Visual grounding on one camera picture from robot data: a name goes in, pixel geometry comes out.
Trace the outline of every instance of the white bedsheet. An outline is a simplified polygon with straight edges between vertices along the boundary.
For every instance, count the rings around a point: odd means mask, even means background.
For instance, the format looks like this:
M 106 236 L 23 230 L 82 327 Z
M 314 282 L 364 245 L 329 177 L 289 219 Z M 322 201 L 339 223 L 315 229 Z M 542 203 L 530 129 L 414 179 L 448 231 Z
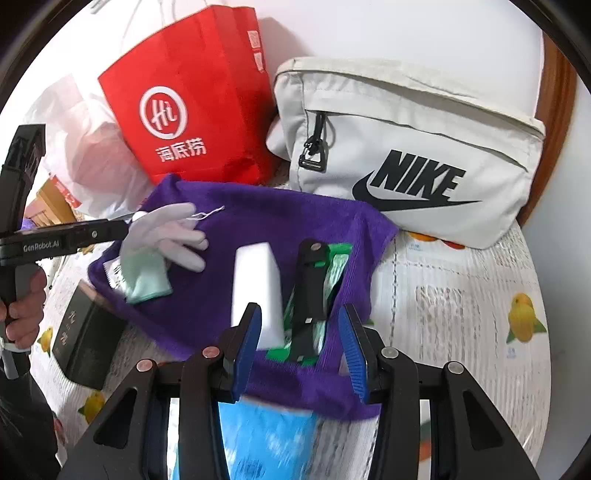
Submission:
M 67 259 L 53 281 L 41 332 L 52 326 L 55 336 L 78 281 L 86 278 L 87 265 L 104 248 Z M 371 318 L 386 345 L 415 361 L 438 367 L 452 359 L 465 364 L 535 463 L 550 407 L 550 348 L 546 334 L 535 334 L 526 344 L 506 344 L 511 300 L 521 292 L 531 298 L 538 319 L 546 325 L 537 276 L 517 224 L 487 250 L 456 250 L 442 241 L 416 241 L 400 232 L 375 271 Z M 141 331 L 128 327 L 113 359 L 105 396 L 146 357 L 170 359 Z M 31 363 L 71 449 L 87 427 L 77 411 L 92 391 L 67 380 L 38 344 Z M 376 419 L 320 419 L 308 478 L 366 478 L 376 425 Z M 428 461 L 421 463 L 420 478 L 428 478 L 428 468 Z

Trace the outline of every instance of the human hand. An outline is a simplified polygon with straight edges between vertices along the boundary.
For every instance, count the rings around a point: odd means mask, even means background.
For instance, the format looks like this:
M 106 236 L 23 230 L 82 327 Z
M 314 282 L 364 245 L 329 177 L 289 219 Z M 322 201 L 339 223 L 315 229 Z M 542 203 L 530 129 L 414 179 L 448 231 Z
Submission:
M 6 327 L 7 338 L 14 342 L 17 348 L 30 348 L 39 335 L 39 324 L 43 320 L 43 304 L 46 300 L 44 288 L 47 277 L 43 270 L 35 273 L 31 278 L 30 292 L 24 299 L 11 303 L 8 313 L 14 319 Z M 0 300 L 0 321 L 6 319 L 6 305 Z

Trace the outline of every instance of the nike swoosh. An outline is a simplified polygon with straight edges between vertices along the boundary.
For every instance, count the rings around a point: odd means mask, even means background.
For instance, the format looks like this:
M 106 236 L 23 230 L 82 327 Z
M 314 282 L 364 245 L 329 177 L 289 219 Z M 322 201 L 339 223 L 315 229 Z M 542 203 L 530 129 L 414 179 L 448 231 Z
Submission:
M 415 210 L 419 208 L 449 207 L 454 205 L 465 205 L 467 203 L 477 203 L 481 200 L 466 200 L 464 202 L 452 202 L 447 199 L 416 199 L 416 200 L 398 200 L 398 199 L 379 199 L 371 195 L 368 190 L 368 180 L 374 172 L 359 180 L 353 185 L 353 198 L 369 203 L 380 212 L 392 212 L 394 210 Z

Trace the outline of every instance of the lemon pattern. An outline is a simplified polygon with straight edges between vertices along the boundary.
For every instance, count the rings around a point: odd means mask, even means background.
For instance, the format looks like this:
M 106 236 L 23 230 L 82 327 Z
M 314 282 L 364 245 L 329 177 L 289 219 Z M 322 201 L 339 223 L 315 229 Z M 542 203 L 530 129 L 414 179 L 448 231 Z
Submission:
M 41 345 L 41 351 L 51 356 L 51 338 L 53 337 L 53 327 L 49 327 L 37 340 L 37 343 Z
M 102 392 L 95 391 L 86 399 L 84 405 L 78 409 L 78 413 L 83 415 L 86 423 L 90 425 L 104 406 L 105 396 Z
M 535 316 L 534 303 L 525 293 L 518 293 L 513 297 L 507 319 L 509 320 L 507 343 L 511 343 L 515 339 L 521 343 L 527 343 L 535 333 L 548 332 Z

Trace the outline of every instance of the haidilao logo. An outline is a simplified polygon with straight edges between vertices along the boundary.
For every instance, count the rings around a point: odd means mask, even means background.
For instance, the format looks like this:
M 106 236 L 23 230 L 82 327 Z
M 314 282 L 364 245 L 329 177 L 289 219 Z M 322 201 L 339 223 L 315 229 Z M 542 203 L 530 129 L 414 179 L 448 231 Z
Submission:
M 187 128 L 187 106 L 172 88 L 156 86 L 139 102 L 139 116 L 153 136 L 171 140 Z

